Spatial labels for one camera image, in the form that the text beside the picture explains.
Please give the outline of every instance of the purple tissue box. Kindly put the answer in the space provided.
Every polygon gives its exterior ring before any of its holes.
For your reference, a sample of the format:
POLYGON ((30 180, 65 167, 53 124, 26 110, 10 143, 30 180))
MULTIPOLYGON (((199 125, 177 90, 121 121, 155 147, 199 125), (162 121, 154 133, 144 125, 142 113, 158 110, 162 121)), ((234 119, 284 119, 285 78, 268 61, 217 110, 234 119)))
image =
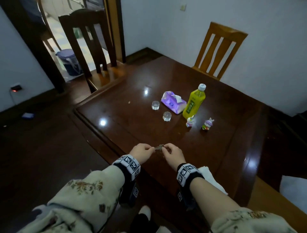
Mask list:
POLYGON ((175 97, 174 92, 166 91, 164 92, 161 102, 166 105, 170 110, 174 113, 179 114, 181 113, 185 107, 187 106, 187 102, 181 99, 182 102, 177 103, 177 99, 175 97))

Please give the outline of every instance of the figurine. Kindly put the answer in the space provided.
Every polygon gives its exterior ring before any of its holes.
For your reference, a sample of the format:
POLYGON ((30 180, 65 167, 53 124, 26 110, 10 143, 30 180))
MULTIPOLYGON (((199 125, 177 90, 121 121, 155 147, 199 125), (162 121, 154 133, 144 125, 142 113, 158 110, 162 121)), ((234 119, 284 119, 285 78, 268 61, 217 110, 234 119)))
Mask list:
POLYGON ((188 119, 187 119, 187 123, 185 124, 187 127, 192 127, 192 125, 194 124, 194 122, 195 122, 195 119, 194 119, 194 115, 193 116, 191 116, 191 117, 189 117, 188 119))
POLYGON ((210 127, 212 126, 212 123, 214 122, 214 120, 210 119, 206 120, 205 123, 203 124, 203 126, 201 127, 203 130, 209 130, 210 127))

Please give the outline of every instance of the hand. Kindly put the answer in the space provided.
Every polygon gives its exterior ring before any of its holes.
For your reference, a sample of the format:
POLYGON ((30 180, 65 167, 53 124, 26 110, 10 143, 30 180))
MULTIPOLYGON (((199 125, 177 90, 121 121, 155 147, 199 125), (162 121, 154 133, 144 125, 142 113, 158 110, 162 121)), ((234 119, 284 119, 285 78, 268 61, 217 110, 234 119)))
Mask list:
POLYGON ((164 147, 162 147, 162 152, 165 156, 167 163, 175 171, 177 171, 177 168, 180 164, 186 162, 182 150, 176 147, 174 144, 171 143, 165 144, 164 147))
POLYGON ((150 158, 154 152, 154 147, 148 144, 139 143, 133 147, 133 149, 130 151, 130 154, 140 163, 140 165, 142 165, 150 158))

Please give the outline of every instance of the sleeve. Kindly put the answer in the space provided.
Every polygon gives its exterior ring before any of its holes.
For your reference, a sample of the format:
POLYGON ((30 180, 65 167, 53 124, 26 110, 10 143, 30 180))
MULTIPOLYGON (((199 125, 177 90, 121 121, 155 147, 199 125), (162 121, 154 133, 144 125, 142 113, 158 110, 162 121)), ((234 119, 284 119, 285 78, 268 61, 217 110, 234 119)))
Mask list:
POLYGON ((282 217, 247 208, 239 208, 216 219, 211 230, 214 233, 296 233, 282 217))
POLYGON ((69 181, 48 203, 42 214, 19 232, 98 232, 111 215, 125 183, 117 166, 93 171, 82 180, 69 181))

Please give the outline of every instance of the light switch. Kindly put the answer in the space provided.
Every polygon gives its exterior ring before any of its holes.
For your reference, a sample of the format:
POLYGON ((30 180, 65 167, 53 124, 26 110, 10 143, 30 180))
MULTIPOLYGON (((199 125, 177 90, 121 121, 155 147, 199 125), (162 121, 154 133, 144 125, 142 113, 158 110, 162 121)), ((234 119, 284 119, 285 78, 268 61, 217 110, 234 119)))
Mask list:
POLYGON ((187 4, 182 4, 182 5, 180 6, 180 10, 185 11, 186 6, 187 6, 187 4))

